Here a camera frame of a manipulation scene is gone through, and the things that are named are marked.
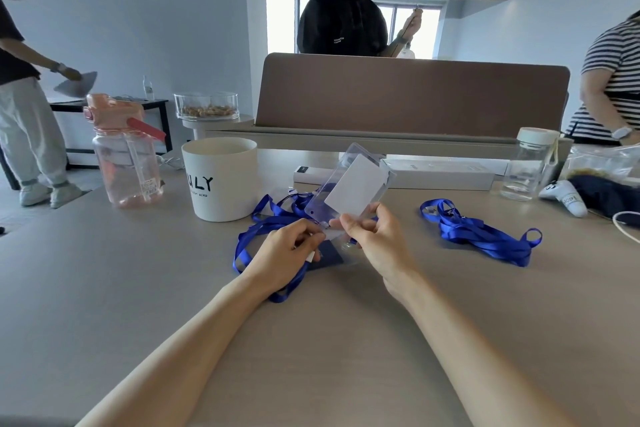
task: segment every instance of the white cable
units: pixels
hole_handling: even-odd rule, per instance
[[[618,216],[621,216],[623,214],[635,214],[640,216],[640,213],[638,213],[637,211],[621,211],[620,213],[615,213],[613,215],[613,218],[611,218],[613,220],[613,224],[616,225],[616,228],[619,229],[624,236],[631,238],[636,243],[640,243],[640,239],[631,236],[631,234],[627,230],[623,229],[620,223],[618,222]]]

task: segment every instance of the white game controller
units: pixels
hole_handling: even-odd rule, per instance
[[[569,181],[558,181],[555,184],[550,184],[540,191],[539,196],[543,199],[557,199],[564,204],[569,213],[577,218],[584,218],[589,213],[580,194]]]

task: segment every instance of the black and white striped shirt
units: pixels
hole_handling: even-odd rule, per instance
[[[626,21],[599,36],[589,48],[582,73],[592,69],[613,71],[605,89],[620,116],[640,130],[640,21]],[[573,115],[565,133],[574,137],[613,140],[584,104]]]

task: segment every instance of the window frame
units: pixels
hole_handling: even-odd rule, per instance
[[[397,10],[398,9],[415,9],[420,8],[420,9],[424,9],[424,10],[438,10],[440,11],[440,15],[442,15],[442,11],[444,10],[444,6],[443,5],[438,5],[438,4],[434,4],[434,3],[416,3],[416,4],[411,4],[411,3],[407,3],[405,0],[403,1],[398,1],[398,2],[388,2],[388,0],[373,0],[373,2],[376,3],[377,6],[379,7],[390,7],[393,9],[392,15],[391,15],[391,31],[389,32],[389,38],[387,43],[391,44],[391,42],[395,39],[394,34],[401,29],[400,27],[396,27],[396,23],[397,23]],[[293,29],[293,47],[294,47],[294,52],[295,54],[300,53],[299,49],[298,49],[298,26],[300,25],[300,16],[302,15],[300,13],[300,0],[294,0],[294,14],[295,14],[295,21],[294,21],[294,29]]]

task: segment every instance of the shoe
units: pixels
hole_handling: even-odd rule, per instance
[[[84,191],[75,184],[69,183],[63,187],[55,187],[51,195],[51,208],[58,209],[83,194],[85,194]]]
[[[21,206],[34,206],[44,201],[49,201],[51,196],[51,188],[36,182],[36,184],[29,184],[20,189],[20,205]]]

